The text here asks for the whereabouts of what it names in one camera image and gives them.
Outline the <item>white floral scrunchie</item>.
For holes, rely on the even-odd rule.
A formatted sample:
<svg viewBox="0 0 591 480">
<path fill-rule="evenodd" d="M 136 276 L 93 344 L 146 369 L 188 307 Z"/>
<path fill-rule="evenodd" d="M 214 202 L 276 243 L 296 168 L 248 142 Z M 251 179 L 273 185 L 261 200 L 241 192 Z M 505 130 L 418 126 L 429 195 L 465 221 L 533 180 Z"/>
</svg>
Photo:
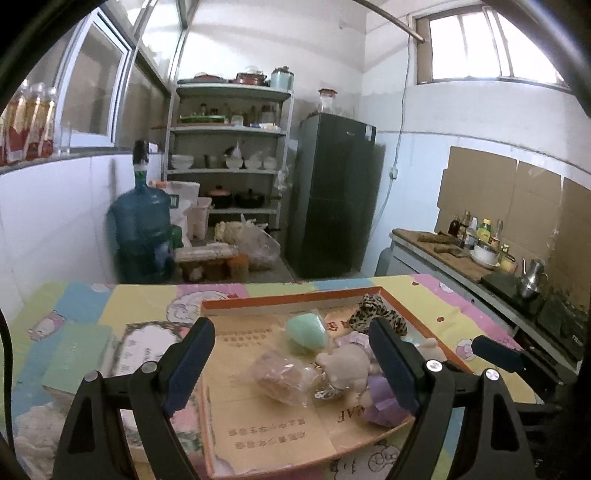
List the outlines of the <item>white floral scrunchie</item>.
<svg viewBox="0 0 591 480">
<path fill-rule="evenodd" d="M 34 406 L 16 418 L 16 452 L 32 479 L 52 475 L 65 416 L 52 402 Z"/>
</svg>

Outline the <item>leopard print scrunchie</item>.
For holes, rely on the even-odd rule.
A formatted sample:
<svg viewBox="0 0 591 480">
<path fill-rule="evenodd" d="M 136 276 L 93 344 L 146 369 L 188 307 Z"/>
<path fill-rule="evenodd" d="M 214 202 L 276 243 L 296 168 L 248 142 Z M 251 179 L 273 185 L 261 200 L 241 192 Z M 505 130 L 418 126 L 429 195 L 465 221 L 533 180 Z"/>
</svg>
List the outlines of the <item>leopard print scrunchie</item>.
<svg viewBox="0 0 591 480">
<path fill-rule="evenodd" d="M 349 328 L 363 334 L 369 333 L 370 323 L 378 318 L 384 318 L 399 337 L 408 334 L 405 318 L 396 310 L 388 307 L 379 295 L 365 294 L 355 313 L 349 318 Z"/>
</svg>

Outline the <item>mint green soft ball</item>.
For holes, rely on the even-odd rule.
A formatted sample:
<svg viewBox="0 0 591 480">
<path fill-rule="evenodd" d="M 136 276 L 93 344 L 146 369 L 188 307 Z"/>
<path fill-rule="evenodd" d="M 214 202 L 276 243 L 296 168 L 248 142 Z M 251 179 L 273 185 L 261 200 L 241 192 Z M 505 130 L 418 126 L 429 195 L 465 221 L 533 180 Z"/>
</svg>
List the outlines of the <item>mint green soft ball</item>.
<svg viewBox="0 0 591 480">
<path fill-rule="evenodd" d="M 301 313 L 286 323 L 287 345 L 297 354 L 321 352 L 328 345 L 328 334 L 320 315 Z"/>
</svg>

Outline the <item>pink item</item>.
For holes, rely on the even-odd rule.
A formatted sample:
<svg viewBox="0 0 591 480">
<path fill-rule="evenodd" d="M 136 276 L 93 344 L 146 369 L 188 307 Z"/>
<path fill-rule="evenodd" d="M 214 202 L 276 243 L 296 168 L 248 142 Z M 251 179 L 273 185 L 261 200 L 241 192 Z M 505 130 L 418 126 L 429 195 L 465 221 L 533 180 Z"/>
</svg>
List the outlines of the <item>pink item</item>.
<svg viewBox="0 0 591 480">
<path fill-rule="evenodd" d="M 266 351 L 253 361 L 250 375 L 271 399 L 290 406 L 308 406 L 311 389 L 318 383 L 318 370 L 290 355 Z"/>
</svg>

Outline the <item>green white tissue pack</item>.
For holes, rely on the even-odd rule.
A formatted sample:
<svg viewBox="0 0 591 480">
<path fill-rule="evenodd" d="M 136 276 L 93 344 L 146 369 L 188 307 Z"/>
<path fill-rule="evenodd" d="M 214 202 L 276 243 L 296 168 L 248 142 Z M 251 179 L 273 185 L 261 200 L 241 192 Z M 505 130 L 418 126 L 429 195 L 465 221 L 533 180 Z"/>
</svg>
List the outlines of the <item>green white tissue pack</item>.
<svg viewBox="0 0 591 480">
<path fill-rule="evenodd" d="M 425 338 L 420 334 L 409 333 L 402 337 L 402 340 L 414 345 L 415 347 L 420 347 L 423 344 Z"/>
</svg>

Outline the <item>white plush toy pink dress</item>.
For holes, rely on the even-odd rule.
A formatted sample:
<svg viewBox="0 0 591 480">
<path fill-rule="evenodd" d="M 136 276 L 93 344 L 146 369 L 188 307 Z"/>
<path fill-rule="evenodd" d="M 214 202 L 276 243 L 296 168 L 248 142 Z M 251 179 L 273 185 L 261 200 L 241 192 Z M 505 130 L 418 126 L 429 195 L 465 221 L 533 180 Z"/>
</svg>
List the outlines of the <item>white plush toy pink dress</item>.
<svg viewBox="0 0 591 480">
<path fill-rule="evenodd" d="M 370 376 L 382 371 L 369 336 L 360 332 L 339 337 L 331 351 L 318 353 L 315 364 L 322 370 L 315 399 L 325 401 L 346 394 L 359 397 L 367 390 Z"/>
</svg>

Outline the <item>steel kettle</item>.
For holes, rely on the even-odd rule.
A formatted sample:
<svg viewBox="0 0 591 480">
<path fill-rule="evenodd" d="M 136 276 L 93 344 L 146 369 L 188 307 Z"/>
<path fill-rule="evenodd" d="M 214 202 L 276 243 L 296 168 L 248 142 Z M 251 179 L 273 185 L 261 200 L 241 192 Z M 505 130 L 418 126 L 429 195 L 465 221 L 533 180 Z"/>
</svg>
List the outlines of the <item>steel kettle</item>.
<svg viewBox="0 0 591 480">
<path fill-rule="evenodd" d="M 541 289 L 548 282 L 548 274 L 545 271 L 545 263 L 541 259 L 532 259 L 526 264 L 522 259 L 522 275 L 518 279 L 518 294 L 523 299 L 533 298 L 539 295 Z"/>
</svg>

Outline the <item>green book box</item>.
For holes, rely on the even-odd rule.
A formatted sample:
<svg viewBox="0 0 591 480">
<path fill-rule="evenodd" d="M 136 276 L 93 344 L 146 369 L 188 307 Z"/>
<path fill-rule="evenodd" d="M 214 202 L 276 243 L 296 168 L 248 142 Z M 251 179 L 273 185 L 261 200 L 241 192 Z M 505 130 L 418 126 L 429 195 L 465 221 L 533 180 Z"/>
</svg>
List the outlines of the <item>green book box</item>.
<svg viewBox="0 0 591 480">
<path fill-rule="evenodd" d="M 57 344 L 41 385 L 56 408 L 71 406 L 84 376 L 99 371 L 110 372 L 117 339 L 106 325 L 68 323 L 60 330 Z"/>
</svg>

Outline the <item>white bowl on counter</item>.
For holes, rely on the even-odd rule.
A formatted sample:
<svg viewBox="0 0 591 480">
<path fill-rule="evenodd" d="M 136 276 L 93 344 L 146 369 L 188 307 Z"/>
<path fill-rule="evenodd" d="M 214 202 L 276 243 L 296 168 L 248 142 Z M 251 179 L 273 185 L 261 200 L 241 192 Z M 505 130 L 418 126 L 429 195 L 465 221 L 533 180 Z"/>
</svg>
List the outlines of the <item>white bowl on counter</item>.
<svg viewBox="0 0 591 480">
<path fill-rule="evenodd" d="M 477 243 L 471 250 L 470 256 L 475 263 L 484 268 L 499 267 L 499 253 L 487 243 Z"/>
</svg>

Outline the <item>floral tissue box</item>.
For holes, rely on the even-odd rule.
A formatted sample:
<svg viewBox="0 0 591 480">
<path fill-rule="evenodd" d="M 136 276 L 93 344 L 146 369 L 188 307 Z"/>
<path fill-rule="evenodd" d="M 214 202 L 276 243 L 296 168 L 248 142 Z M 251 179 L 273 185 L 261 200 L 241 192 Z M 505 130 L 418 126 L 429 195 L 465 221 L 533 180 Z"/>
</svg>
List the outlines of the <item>floral tissue box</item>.
<svg viewBox="0 0 591 480">
<path fill-rule="evenodd" d="M 183 339 L 190 327 L 190 323 L 160 321 L 127 324 L 115 351 L 109 376 L 132 374 L 148 361 L 158 362 L 170 345 Z M 133 460 L 147 463 L 133 413 L 122 410 L 120 415 Z M 189 461 L 194 466 L 199 465 L 202 462 L 202 441 L 196 389 L 193 389 L 185 407 L 170 418 L 170 423 Z"/>
</svg>

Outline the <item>yellow green condiment bottle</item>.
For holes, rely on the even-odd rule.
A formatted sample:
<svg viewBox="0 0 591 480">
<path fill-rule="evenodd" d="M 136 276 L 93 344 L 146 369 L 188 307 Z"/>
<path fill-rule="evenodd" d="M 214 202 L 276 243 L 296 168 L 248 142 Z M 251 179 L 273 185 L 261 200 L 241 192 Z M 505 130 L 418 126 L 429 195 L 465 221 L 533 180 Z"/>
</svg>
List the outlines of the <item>yellow green condiment bottle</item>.
<svg viewBox="0 0 591 480">
<path fill-rule="evenodd" d="M 479 241 L 489 243 L 492 236 L 491 221 L 485 218 L 477 229 L 477 238 Z"/>
</svg>

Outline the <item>orange rimmed cardboard tray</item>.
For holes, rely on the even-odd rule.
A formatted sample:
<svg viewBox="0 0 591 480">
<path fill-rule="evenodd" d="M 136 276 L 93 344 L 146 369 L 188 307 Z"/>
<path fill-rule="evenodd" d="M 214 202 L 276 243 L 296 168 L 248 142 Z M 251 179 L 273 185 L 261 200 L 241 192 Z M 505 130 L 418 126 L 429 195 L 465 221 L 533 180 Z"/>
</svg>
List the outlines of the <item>orange rimmed cardboard tray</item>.
<svg viewBox="0 0 591 480">
<path fill-rule="evenodd" d="M 436 359 L 457 355 L 387 290 L 208 301 L 215 345 L 198 383 L 213 479 L 383 479 L 413 418 L 386 393 L 352 317 L 392 314 Z"/>
</svg>

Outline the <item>blue water jug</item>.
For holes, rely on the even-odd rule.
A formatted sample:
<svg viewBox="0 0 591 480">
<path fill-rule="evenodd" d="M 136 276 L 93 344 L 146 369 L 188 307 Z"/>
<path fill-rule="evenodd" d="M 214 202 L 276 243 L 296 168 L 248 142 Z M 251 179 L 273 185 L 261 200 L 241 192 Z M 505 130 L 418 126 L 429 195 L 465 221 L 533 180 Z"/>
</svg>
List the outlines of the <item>blue water jug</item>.
<svg viewBox="0 0 591 480">
<path fill-rule="evenodd" d="M 120 195 L 109 213 L 114 220 L 115 260 L 128 284 L 161 284 L 175 270 L 170 197 L 147 183 L 148 142 L 134 143 L 134 187 Z"/>
</svg>

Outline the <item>black refrigerator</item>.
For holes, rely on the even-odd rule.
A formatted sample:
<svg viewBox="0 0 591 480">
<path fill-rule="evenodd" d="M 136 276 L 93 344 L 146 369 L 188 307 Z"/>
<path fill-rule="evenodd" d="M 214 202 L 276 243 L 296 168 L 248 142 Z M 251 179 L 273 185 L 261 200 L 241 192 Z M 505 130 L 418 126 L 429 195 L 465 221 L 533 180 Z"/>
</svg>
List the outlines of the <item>black refrigerator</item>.
<svg viewBox="0 0 591 480">
<path fill-rule="evenodd" d="M 382 171 L 376 135 L 374 126 L 335 114 L 301 122 L 286 246 L 301 279 L 361 268 Z"/>
</svg>

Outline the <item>white plastic bag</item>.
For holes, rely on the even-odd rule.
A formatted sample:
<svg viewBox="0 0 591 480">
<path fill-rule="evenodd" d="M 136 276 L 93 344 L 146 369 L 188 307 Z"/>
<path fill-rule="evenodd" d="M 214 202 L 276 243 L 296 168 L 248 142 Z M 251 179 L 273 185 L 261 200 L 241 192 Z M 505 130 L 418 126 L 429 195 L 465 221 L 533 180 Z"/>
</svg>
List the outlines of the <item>white plastic bag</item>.
<svg viewBox="0 0 591 480">
<path fill-rule="evenodd" d="M 249 269 L 264 271 L 280 259 L 280 243 L 252 219 L 240 215 L 239 221 L 221 221 L 214 227 L 214 240 L 238 248 L 249 258 Z"/>
</svg>

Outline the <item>white sack beside jug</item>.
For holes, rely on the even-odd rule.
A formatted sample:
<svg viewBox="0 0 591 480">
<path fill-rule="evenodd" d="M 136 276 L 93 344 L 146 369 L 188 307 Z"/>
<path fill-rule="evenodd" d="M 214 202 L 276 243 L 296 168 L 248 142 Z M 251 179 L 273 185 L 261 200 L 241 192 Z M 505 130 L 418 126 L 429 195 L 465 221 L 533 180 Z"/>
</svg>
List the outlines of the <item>white sack beside jug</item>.
<svg viewBox="0 0 591 480">
<path fill-rule="evenodd" d="M 197 182 L 166 181 L 163 190 L 170 198 L 171 223 L 181 229 L 182 245 L 190 245 L 188 236 L 188 212 L 197 204 L 200 184 Z"/>
</svg>

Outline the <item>upper right window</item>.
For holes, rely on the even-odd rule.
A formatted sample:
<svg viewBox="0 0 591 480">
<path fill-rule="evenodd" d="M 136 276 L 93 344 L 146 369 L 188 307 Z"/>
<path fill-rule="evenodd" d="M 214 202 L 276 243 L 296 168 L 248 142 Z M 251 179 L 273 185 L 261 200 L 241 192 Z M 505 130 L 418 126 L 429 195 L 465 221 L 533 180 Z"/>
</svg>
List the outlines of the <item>upper right window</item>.
<svg viewBox="0 0 591 480">
<path fill-rule="evenodd" d="M 532 40 L 487 6 L 467 6 L 417 20 L 419 84 L 491 80 L 545 85 L 567 83 Z"/>
</svg>

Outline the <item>glass jar on refrigerator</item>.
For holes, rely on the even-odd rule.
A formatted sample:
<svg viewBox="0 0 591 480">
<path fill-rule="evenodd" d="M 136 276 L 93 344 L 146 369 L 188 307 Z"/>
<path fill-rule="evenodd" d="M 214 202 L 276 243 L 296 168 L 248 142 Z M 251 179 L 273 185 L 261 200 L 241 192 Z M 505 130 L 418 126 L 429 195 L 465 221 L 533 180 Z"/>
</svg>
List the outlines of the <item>glass jar on refrigerator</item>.
<svg viewBox="0 0 591 480">
<path fill-rule="evenodd" d="M 318 90 L 318 112 L 334 114 L 337 96 L 338 92 L 334 89 L 322 88 Z"/>
</svg>

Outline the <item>grey metal shelf rack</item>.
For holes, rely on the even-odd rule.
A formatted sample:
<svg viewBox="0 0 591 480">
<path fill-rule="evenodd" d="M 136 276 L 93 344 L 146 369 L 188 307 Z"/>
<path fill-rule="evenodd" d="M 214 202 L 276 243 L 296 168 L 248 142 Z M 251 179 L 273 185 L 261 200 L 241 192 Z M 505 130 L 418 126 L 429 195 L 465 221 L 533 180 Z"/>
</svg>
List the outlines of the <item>grey metal shelf rack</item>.
<svg viewBox="0 0 591 480">
<path fill-rule="evenodd" d="M 279 231 L 293 118 L 293 88 L 180 80 L 165 129 L 163 178 L 196 182 L 204 196 L 232 196 L 214 204 L 214 219 L 245 216 Z"/>
</svg>

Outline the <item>sliding glass window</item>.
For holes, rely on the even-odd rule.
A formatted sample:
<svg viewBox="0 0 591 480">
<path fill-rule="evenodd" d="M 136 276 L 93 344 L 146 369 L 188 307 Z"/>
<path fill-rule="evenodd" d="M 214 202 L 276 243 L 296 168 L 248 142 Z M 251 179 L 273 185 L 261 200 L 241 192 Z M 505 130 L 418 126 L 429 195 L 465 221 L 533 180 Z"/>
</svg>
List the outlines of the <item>sliding glass window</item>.
<svg viewBox="0 0 591 480">
<path fill-rule="evenodd" d="M 73 30 L 58 68 L 58 132 L 63 147 L 109 149 L 116 144 L 124 77 L 132 47 L 101 8 Z"/>
</svg>

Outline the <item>teal enamel pot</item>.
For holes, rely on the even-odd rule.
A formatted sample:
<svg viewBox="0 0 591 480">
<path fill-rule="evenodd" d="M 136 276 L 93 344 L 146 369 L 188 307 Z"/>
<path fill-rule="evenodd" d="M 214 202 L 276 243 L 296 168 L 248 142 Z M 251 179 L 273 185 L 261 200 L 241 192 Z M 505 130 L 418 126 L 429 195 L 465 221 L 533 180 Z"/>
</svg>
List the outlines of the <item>teal enamel pot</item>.
<svg viewBox="0 0 591 480">
<path fill-rule="evenodd" d="M 294 90 L 294 73 L 287 66 L 277 67 L 270 75 L 270 87 L 287 92 Z"/>
</svg>

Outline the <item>cardboard wall panel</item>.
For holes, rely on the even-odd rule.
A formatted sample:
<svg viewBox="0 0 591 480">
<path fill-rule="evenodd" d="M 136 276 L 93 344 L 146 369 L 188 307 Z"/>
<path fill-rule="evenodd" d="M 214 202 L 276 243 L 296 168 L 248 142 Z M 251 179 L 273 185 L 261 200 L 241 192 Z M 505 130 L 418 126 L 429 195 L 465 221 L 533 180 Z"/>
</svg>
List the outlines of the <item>cardboard wall panel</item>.
<svg viewBox="0 0 591 480">
<path fill-rule="evenodd" d="M 543 260 L 550 287 L 589 305 L 589 189 L 510 157 L 453 147 L 437 206 L 437 231 L 466 212 L 502 221 L 501 242 L 514 257 Z"/>
</svg>

